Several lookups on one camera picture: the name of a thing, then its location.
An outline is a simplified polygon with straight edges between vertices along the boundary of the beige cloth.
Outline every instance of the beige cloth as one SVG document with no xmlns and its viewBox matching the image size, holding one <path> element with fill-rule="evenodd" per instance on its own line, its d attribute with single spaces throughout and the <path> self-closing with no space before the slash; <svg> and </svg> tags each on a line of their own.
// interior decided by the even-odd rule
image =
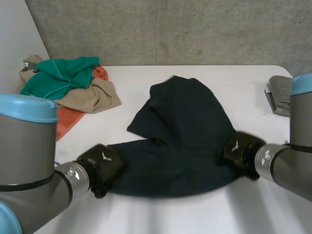
<svg viewBox="0 0 312 234">
<path fill-rule="evenodd" d="M 57 104 L 86 113 L 97 113 L 121 105 L 114 85 L 110 81 L 94 78 L 87 89 L 73 89 Z"/>
<path fill-rule="evenodd" d="M 25 83 L 27 83 L 30 80 L 30 78 L 33 77 L 35 74 L 36 74 L 35 70 L 20 71 L 19 72 L 19 76 L 22 78 L 22 80 Z"/>
<path fill-rule="evenodd" d="M 24 59 L 24 61 L 29 61 L 29 62 L 33 62 L 33 63 L 40 63 L 43 61 L 43 59 L 39 56 L 39 55 L 31 55 L 28 58 Z"/>
</svg>

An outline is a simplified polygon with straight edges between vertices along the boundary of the gray cloth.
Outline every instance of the gray cloth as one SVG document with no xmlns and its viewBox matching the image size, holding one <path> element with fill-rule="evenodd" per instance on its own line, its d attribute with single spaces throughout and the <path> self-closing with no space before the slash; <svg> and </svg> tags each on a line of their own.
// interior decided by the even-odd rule
<svg viewBox="0 0 312 234">
<path fill-rule="evenodd" d="M 39 55 L 31 55 L 28 58 L 24 59 L 26 70 L 35 70 L 36 65 L 43 61 Z"/>
<path fill-rule="evenodd" d="M 266 97 L 274 114 L 290 116 L 290 94 L 292 78 L 273 76 L 269 80 Z"/>
</svg>

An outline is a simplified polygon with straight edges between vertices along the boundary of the green towel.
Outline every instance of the green towel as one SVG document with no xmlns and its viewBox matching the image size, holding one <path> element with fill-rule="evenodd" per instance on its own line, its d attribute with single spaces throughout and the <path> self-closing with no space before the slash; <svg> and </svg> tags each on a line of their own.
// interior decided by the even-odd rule
<svg viewBox="0 0 312 234">
<path fill-rule="evenodd" d="M 88 88 L 93 78 L 92 70 L 98 65 L 98 57 L 42 61 L 36 66 L 39 72 L 30 78 L 20 94 L 61 99 L 72 89 Z"/>
</svg>

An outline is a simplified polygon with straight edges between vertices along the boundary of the white table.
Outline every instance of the white table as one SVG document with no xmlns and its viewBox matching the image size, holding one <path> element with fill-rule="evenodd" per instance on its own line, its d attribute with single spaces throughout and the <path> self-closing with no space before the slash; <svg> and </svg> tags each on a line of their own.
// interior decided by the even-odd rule
<svg viewBox="0 0 312 234">
<path fill-rule="evenodd" d="M 197 78 L 219 99 L 237 130 L 271 143 L 289 139 L 289 118 L 272 114 L 264 95 L 278 66 L 106 67 L 122 105 L 85 115 L 58 143 L 56 161 L 72 161 L 96 143 L 140 139 L 126 131 L 149 98 L 150 86 L 171 75 Z M 277 185 L 246 178 L 179 199 L 143 199 L 90 192 L 36 234 L 310 234 L 312 203 Z"/>
</svg>

